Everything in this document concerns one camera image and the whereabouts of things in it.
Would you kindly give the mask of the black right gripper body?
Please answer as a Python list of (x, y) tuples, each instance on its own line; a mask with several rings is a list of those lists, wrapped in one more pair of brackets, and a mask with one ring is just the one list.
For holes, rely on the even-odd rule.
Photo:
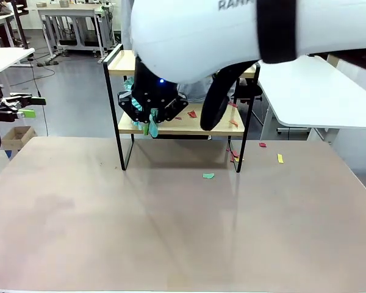
[(131, 93), (143, 107), (146, 103), (159, 107), (159, 104), (167, 104), (178, 96), (177, 84), (156, 76), (139, 57), (135, 58), (134, 83)]

